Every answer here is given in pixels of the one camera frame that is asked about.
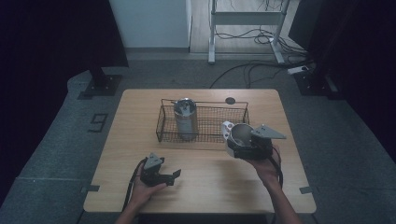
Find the white wall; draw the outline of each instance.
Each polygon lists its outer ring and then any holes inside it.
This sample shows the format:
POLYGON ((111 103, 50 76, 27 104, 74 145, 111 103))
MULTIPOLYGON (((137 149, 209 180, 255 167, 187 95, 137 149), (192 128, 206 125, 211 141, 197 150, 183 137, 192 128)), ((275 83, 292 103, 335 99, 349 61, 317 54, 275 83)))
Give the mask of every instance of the white wall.
POLYGON ((125 48, 188 48, 191 0, 110 0, 125 48))

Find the equipment stand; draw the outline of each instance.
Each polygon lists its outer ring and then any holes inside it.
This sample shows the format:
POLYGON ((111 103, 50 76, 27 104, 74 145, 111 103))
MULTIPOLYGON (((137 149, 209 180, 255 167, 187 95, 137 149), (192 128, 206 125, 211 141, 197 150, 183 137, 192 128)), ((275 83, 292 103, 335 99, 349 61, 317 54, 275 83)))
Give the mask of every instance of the equipment stand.
POLYGON ((216 11, 216 1, 212 0, 212 10, 210 12, 210 38, 209 38, 209 63, 215 63, 215 27, 216 25, 276 25, 276 32, 270 38, 271 48, 278 63, 285 63, 278 44, 280 31, 285 21, 289 2, 286 0, 281 11, 265 12, 224 12, 216 11))
POLYGON ((93 96, 113 96, 122 80, 122 75, 105 75, 101 67, 90 68, 92 80, 85 91, 78 96, 79 100, 91 100, 93 96))

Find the metal shelf frame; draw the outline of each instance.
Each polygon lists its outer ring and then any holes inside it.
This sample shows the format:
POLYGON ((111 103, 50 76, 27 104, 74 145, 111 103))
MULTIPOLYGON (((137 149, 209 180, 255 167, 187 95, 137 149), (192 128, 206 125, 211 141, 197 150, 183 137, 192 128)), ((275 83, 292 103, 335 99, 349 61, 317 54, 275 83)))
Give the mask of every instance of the metal shelf frame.
POLYGON ((216 25, 276 25, 276 32, 270 38, 271 48, 278 63, 285 63, 279 47, 279 36, 285 21, 289 2, 286 0, 281 11, 265 12, 226 12, 216 11, 217 0, 212 0, 210 12, 209 63, 215 63, 215 27, 216 25))

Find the wooden table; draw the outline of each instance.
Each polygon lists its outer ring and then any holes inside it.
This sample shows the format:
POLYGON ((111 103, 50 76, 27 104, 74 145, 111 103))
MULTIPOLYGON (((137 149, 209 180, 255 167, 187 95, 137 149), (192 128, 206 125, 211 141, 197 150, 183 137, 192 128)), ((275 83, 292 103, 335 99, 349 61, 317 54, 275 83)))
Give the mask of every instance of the wooden table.
POLYGON ((250 125, 266 124, 285 134, 273 140, 280 146, 283 190, 297 213, 314 213, 312 193, 291 134, 279 95, 275 90, 127 90, 108 134, 102 156, 84 203, 87 212, 119 212, 136 165, 150 152, 165 157, 160 173, 181 169, 175 185, 155 194, 142 213, 273 213, 265 187, 253 167, 230 157, 223 143, 159 142, 156 127, 161 99, 188 97, 194 101, 224 102, 233 97, 248 102, 250 125))

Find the human hand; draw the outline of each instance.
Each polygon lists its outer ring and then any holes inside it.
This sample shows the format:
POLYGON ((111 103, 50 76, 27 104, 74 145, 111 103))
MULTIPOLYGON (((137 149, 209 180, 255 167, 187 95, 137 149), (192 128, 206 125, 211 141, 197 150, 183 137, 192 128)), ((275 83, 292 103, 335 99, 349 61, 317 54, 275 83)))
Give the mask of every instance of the human hand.
POLYGON ((139 169, 137 171, 136 179, 134 180, 134 188, 132 191, 131 200, 128 203, 128 206, 133 206, 137 209, 140 209, 155 192, 166 188, 166 184, 162 183, 156 185, 154 187, 148 187, 145 183, 140 180, 140 175, 142 174, 144 164, 140 164, 139 169))
MULTIPOLYGON (((280 158, 277 152, 279 152, 279 146, 274 145, 273 155, 272 157, 276 161, 277 164, 280 164, 280 158)), ((257 172, 260 180, 264 184, 266 188, 269 188, 273 185, 279 184, 277 179, 277 172, 274 165, 269 160, 261 160, 261 161, 254 161, 254 160, 245 160, 250 163, 257 172)))
POLYGON ((132 196, 125 210, 121 213, 116 221, 116 224, 130 224, 132 223, 134 217, 137 215, 138 211, 142 206, 149 200, 152 194, 158 190, 166 188, 166 184, 162 183, 154 187, 148 187, 140 180, 140 175, 142 174, 144 164, 140 164, 137 170, 136 178, 134 180, 134 189, 132 191, 132 196))

